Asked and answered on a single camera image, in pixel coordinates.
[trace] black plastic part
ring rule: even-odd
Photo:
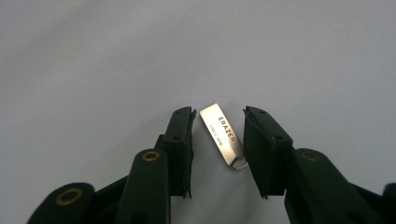
[[[196,111],[191,107],[176,110],[165,134],[158,138],[155,148],[162,148],[169,159],[171,196],[191,197],[191,165],[193,158],[191,128]]]
[[[315,224],[383,223],[322,153],[311,149],[296,150],[290,162],[290,172],[296,183],[288,187],[285,201],[291,223],[303,223],[294,214],[312,217],[308,223]],[[297,188],[301,197],[292,188]],[[309,210],[296,210],[301,206],[301,200]]]
[[[396,183],[388,184],[382,197],[387,223],[396,223]]]
[[[247,106],[245,111],[245,156],[260,195],[283,195],[292,139],[267,112]]]
[[[168,158],[163,150],[147,149],[135,156],[114,223],[170,223]]]
[[[375,194],[370,190],[361,188],[354,184],[352,184],[352,187],[359,193],[359,195],[363,198],[363,200],[370,205],[372,209],[374,209],[378,214],[383,213],[384,200],[380,195]]]
[[[98,190],[92,200],[92,223],[113,223],[128,176]]]
[[[93,187],[73,183],[53,191],[30,217],[28,224],[87,223],[89,205],[94,196]]]

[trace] white background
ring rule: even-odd
[[[396,2],[1,0],[0,223],[54,189],[129,173],[172,112],[219,103],[243,139],[246,105],[350,181],[396,180]],[[192,200],[172,223],[288,223],[247,168],[193,126]]]

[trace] brass insert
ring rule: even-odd
[[[144,161],[156,161],[158,158],[160,158],[160,153],[156,151],[146,152],[143,154],[142,158]]]
[[[56,204],[60,206],[75,203],[82,196],[82,189],[67,189],[56,198]]]
[[[313,151],[304,151],[302,156],[308,161],[318,161],[320,159],[319,154]]]

